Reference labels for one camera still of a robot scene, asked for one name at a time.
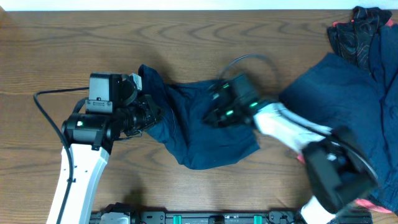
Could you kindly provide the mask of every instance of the green led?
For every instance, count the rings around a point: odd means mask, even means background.
[[[250,104],[250,107],[256,106],[257,104],[258,104],[257,102],[254,102],[254,103]]]

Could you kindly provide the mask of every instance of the white wall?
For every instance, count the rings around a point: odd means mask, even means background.
[[[6,11],[398,9],[398,0],[0,0]]]

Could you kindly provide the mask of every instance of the dark blue fabric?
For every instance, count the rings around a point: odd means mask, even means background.
[[[370,199],[398,213],[398,25],[375,34],[369,66],[328,54],[279,97],[310,121],[351,128],[379,176]]]
[[[259,149],[255,135],[247,126],[212,128],[202,117],[213,107],[207,89],[219,80],[166,85],[152,68],[141,65],[143,94],[152,95],[165,110],[159,124],[147,130],[164,143],[179,164],[190,169],[210,169],[237,163]]]

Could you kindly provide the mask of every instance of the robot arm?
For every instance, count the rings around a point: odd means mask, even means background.
[[[83,104],[77,104],[62,125],[69,148],[62,149],[60,177],[48,224],[87,224],[113,142],[120,140],[121,132],[126,136],[141,134],[160,120],[162,109],[150,95],[138,95],[138,86],[141,83],[135,74],[130,77],[110,73],[91,74],[85,113],[79,113]],[[67,150],[73,163],[70,187]]]
[[[348,128],[331,129],[261,100],[245,75],[211,88],[216,107],[203,119],[214,127],[251,125],[302,154],[314,196],[301,209],[308,224],[328,223],[377,187],[377,175]]]

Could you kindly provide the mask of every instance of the green connector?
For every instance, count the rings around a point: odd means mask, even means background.
[[[173,224],[182,224],[182,217],[181,215],[173,216]]]
[[[255,215],[254,216],[254,224],[262,224],[262,216]]]

